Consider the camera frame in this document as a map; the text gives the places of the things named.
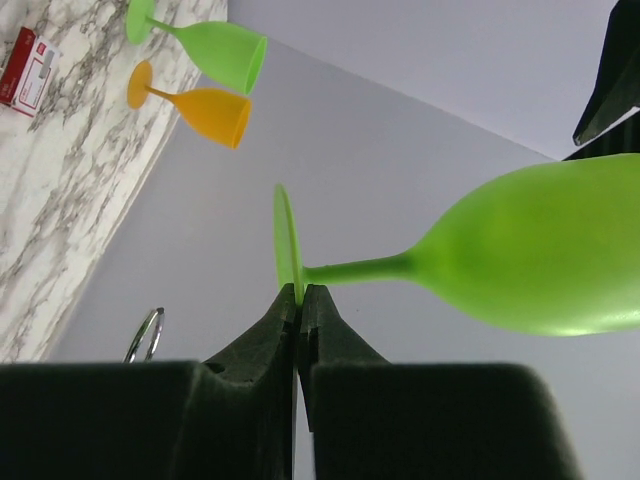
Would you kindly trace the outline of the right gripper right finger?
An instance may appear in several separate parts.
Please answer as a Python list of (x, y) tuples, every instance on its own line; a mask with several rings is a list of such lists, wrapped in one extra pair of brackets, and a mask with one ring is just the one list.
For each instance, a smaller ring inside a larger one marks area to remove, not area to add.
[(299, 375), (319, 479), (579, 479), (554, 399), (510, 363), (393, 364), (324, 286), (302, 307)]

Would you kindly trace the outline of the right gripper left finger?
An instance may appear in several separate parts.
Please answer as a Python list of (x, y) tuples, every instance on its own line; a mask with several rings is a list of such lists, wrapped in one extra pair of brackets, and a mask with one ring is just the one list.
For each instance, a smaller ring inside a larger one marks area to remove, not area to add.
[(22, 363), (1, 369), (5, 479), (289, 479), (291, 286), (205, 361)]

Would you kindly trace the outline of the green wine glass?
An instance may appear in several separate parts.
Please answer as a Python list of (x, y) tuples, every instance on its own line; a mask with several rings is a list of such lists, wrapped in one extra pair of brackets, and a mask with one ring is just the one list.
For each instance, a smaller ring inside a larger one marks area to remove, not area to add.
[(268, 49), (267, 36), (225, 21), (172, 26), (155, 18), (153, 1), (130, 1), (125, 19), (129, 42), (142, 44), (153, 28), (175, 37), (211, 80), (245, 96), (254, 90)]
[(286, 189), (273, 196), (277, 278), (310, 285), (404, 281), (492, 326), (583, 336), (639, 325), (639, 157), (544, 163), (497, 177), (408, 250), (320, 267), (302, 261)]

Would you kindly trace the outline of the orange plastic wine glass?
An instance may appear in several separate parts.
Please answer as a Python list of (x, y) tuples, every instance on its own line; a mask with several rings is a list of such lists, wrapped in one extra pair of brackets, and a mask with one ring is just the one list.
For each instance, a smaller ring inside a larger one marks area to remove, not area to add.
[(198, 134), (230, 149), (237, 149), (249, 124), (252, 102), (217, 88), (197, 88), (167, 93), (154, 88), (152, 65), (144, 60), (132, 71), (127, 86), (127, 104), (141, 108), (149, 95), (171, 103)]

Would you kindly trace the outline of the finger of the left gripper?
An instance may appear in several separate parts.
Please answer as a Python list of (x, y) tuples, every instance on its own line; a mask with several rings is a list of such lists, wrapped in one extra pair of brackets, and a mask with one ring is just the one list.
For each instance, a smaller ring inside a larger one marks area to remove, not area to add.
[(637, 153), (639, 114), (639, 2), (619, 0), (609, 15), (593, 92), (572, 135), (570, 160)]

